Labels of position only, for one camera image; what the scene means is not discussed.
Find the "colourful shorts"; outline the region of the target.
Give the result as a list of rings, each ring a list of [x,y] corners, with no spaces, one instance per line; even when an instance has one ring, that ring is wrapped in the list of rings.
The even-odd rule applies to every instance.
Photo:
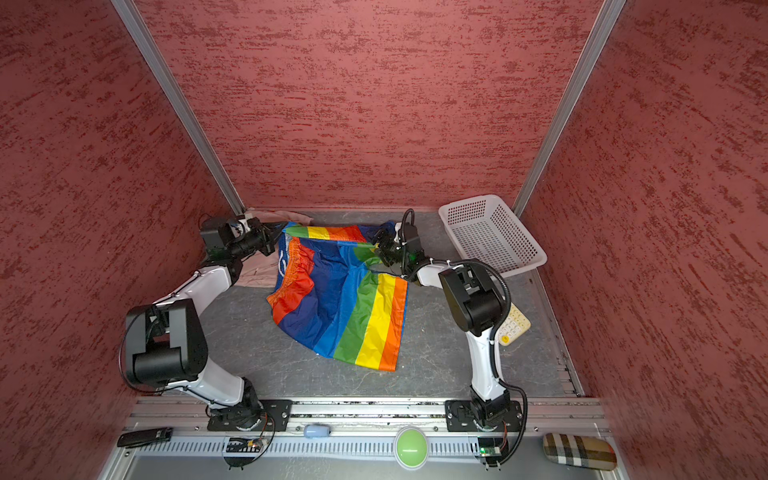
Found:
[[[274,323],[324,358],[396,369],[408,283],[382,271],[375,240],[392,221],[343,227],[288,224],[278,240],[278,275],[267,301]]]

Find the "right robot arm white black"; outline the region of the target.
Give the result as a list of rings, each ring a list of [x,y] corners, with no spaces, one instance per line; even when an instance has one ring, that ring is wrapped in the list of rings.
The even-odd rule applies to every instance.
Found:
[[[482,429],[491,429],[512,410],[510,392],[498,367],[496,334],[510,313],[512,302],[502,275],[477,259],[457,262],[424,254],[418,241],[402,241],[396,258],[401,276],[413,281],[429,266],[444,265],[437,274],[452,317],[466,336],[472,367],[470,409]]]

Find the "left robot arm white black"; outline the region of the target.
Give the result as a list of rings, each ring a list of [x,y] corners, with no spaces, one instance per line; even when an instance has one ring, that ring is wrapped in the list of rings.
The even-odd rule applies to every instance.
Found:
[[[148,305],[132,308],[118,349],[118,371],[145,394],[178,390],[208,407],[210,430],[251,431],[270,416],[251,381],[210,359],[200,314],[241,275],[244,261],[275,251],[284,222],[212,218],[200,236],[204,258],[192,276]]]

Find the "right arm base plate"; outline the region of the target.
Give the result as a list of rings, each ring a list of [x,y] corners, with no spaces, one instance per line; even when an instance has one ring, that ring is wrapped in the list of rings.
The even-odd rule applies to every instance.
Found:
[[[493,401],[447,400],[444,402],[449,432],[519,432],[523,417],[518,401],[504,397]]]

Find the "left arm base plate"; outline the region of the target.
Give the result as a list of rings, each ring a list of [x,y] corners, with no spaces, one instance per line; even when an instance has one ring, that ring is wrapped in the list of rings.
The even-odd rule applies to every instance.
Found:
[[[254,407],[244,403],[208,410],[207,430],[213,432],[283,432],[287,428],[293,402],[288,399],[262,399]]]

